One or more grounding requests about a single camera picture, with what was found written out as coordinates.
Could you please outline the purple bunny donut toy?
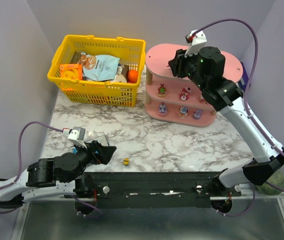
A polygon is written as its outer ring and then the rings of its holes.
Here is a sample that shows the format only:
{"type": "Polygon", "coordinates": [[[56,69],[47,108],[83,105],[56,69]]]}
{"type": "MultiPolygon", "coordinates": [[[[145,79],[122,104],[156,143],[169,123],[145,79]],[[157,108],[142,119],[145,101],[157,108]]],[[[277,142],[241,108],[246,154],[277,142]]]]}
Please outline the purple bunny donut toy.
{"type": "Polygon", "coordinates": [[[165,117],[168,114],[168,108],[165,102],[161,102],[158,107],[158,115],[165,117]]]}

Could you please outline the yellow blue small toy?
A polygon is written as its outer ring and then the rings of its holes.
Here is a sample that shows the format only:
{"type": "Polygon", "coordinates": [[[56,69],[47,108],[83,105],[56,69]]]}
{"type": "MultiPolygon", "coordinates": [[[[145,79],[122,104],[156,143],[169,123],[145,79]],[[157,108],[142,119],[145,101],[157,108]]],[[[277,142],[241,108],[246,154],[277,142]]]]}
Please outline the yellow blue small toy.
{"type": "Polygon", "coordinates": [[[129,158],[125,158],[125,159],[123,160],[123,164],[124,164],[125,166],[128,166],[128,165],[130,164],[129,158]]]}

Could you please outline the small purple bunny toy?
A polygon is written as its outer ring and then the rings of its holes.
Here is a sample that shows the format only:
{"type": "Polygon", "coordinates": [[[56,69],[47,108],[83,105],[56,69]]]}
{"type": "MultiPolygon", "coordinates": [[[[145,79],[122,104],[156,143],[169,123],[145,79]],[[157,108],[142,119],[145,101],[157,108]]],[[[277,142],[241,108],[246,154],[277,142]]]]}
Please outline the small purple bunny toy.
{"type": "Polygon", "coordinates": [[[195,120],[200,120],[203,112],[204,111],[200,110],[200,109],[195,110],[193,112],[192,118],[195,119],[195,120]]]}

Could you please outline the strawberry tart toy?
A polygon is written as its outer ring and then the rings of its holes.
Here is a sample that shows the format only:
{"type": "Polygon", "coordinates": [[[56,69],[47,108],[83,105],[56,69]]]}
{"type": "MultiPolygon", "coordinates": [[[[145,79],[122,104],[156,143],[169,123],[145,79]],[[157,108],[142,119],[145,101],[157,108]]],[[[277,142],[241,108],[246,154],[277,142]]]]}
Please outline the strawberry tart toy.
{"type": "Polygon", "coordinates": [[[166,86],[161,83],[159,86],[158,86],[158,89],[157,89],[157,96],[159,97],[165,97],[167,94],[167,89],[166,89],[166,86]]]}

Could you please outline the purple bunny cup toy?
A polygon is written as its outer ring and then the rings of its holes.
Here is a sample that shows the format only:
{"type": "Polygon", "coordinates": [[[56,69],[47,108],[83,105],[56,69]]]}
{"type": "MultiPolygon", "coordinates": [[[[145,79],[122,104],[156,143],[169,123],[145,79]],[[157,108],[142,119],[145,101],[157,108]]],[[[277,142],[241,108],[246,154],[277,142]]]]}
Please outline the purple bunny cup toy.
{"type": "Polygon", "coordinates": [[[187,107],[181,106],[178,111],[178,116],[183,119],[188,115],[188,111],[189,109],[187,107]]]}

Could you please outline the pink strawberry bear toy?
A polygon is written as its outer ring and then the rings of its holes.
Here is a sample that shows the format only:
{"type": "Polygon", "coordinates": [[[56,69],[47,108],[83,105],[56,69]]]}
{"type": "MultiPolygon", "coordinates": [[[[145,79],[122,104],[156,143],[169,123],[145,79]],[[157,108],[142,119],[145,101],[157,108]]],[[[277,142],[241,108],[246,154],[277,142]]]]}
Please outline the pink strawberry bear toy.
{"type": "Polygon", "coordinates": [[[199,102],[202,104],[208,104],[208,102],[205,100],[205,98],[202,95],[200,96],[199,102]]]}

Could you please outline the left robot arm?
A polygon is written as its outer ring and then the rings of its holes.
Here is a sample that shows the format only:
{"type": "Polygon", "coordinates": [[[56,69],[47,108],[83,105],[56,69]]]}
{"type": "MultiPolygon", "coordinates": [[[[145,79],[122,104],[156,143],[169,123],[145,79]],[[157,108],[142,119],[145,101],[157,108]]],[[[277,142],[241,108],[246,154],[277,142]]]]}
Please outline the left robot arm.
{"type": "Polygon", "coordinates": [[[85,145],[77,147],[75,153],[39,159],[18,179],[0,178],[0,209],[16,209],[24,203],[60,195],[95,197],[96,185],[85,169],[87,165],[107,165],[117,148],[96,140],[85,145]]]}

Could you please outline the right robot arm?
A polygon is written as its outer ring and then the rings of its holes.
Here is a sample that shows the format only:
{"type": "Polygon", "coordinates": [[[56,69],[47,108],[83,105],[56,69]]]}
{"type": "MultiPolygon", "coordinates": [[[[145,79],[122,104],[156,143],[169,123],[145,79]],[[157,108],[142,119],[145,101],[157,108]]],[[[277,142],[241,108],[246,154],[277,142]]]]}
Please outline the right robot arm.
{"type": "Polygon", "coordinates": [[[235,82],[223,76],[226,58],[216,47],[203,47],[194,56],[176,50],[168,62],[175,77],[188,77],[203,98],[220,112],[238,131],[253,153],[253,159],[238,167],[226,169],[215,177],[225,188],[238,184],[264,184],[284,165],[284,146],[276,141],[244,103],[244,93],[235,82]]]}

